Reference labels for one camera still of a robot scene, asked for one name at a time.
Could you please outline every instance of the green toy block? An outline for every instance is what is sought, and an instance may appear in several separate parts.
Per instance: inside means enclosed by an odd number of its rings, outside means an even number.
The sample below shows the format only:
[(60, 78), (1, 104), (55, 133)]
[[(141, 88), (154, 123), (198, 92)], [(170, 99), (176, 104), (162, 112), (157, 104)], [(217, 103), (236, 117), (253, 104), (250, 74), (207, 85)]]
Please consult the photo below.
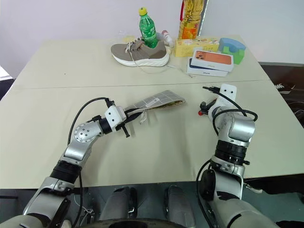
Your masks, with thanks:
[(226, 54), (226, 55), (233, 55), (233, 62), (235, 64), (240, 64), (240, 62), (244, 58), (245, 50), (239, 49), (237, 52), (231, 52), (231, 51), (229, 51), (228, 46), (224, 46), (222, 53)]

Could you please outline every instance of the green plastic bottle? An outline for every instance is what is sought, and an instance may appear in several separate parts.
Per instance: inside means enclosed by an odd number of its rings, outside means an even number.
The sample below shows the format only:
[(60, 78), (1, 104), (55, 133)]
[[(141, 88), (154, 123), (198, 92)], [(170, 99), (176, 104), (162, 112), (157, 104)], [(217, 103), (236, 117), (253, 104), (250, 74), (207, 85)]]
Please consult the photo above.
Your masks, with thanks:
[(150, 48), (155, 48), (157, 45), (156, 31), (153, 20), (148, 16), (147, 9), (141, 7), (139, 9), (139, 15), (141, 16), (141, 21), (139, 22), (139, 29), (142, 33), (142, 38)]

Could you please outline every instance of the orange phone image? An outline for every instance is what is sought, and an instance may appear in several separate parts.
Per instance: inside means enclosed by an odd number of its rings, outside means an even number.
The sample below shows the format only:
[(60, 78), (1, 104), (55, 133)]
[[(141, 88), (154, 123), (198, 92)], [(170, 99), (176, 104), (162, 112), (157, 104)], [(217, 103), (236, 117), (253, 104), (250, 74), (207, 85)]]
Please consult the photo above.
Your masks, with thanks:
[(195, 58), (205, 60), (208, 62), (229, 64), (229, 65), (231, 64), (230, 56), (225, 56), (218, 53), (211, 53), (206, 51), (197, 51)]

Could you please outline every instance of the white table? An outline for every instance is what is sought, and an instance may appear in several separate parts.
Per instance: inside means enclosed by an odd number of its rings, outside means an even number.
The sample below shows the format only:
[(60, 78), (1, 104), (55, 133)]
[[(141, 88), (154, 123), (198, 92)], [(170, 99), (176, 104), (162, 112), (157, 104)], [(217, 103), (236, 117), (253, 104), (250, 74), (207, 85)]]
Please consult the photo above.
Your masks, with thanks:
[[(238, 89), (236, 101), (259, 115), (245, 177), (304, 172), (304, 130), (271, 81), (231, 84)], [(150, 112), (142, 125), (133, 121), (127, 125), (127, 139), (122, 131), (100, 138), (83, 169), (84, 186), (193, 181), (218, 139), (208, 117), (197, 114), (201, 101), (215, 97), (202, 89), (211, 85), (221, 83), (13, 87), (0, 102), (0, 188), (38, 188), (65, 150), (75, 114), (89, 99), (107, 96), (126, 107), (166, 89), (183, 96), (186, 104)], [(105, 110), (102, 101), (91, 104), (76, 124)]]
[[(244, 43), (240, 36), (228, 36)], [(238, 82), (269, 80), (250, 50), (240, 65), (227, 77), (195, 76), (190, 78), (178, 69), (137, 67), (119, 64), (111, 54), (114, 40), (47, 41), (32, 57), (18, 76), (15, 88), (62, 88), (94, 86), (140, 86), (190, 84), (210, 82)], [(170, 65), (186, 70), (187, 58), (170, 56)]]

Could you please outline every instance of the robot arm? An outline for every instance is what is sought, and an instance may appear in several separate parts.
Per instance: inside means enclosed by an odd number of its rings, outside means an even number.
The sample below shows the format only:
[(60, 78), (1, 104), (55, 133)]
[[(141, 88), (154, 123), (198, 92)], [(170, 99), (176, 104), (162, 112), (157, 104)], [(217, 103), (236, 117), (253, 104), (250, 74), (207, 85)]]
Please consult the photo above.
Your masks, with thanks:
[[(229, 99), (235, 100), (235, 86), (223, 84), (220, 89), (210, 90), (216, 90), (225, 97), (219, 96), (211, 105), (202, 103), (200, 106), (200, 112), (208, 114), (219, 136), (215, 154), (210, 159), (210, 169), (203, 172), (199, 183), (199, 194), (211, 212), (209, 221), (216, 221), (220, 228), (278, 227), (241, 200), (245, 172), (243, 164), (250, 164), (245, 161), (245, 155), (255, 131), (257, 115), (234, 108)], [(244, 116), (245, 113), (255, 114), (256, 117), (253, 120)]]
[(128, 122), (122, 107), (107, 102), (105, 118), (96, 116), (88, 123), (80, 124), (74, 139), (61, 155), (51, 175), (46, 177), (23, 211), (23, 215), (9, 219), (3, 227), (42, 228), (59, 227), (70, 205), (67, 195), (90, 156), (92, 145), (99, 138), (123, 128)]

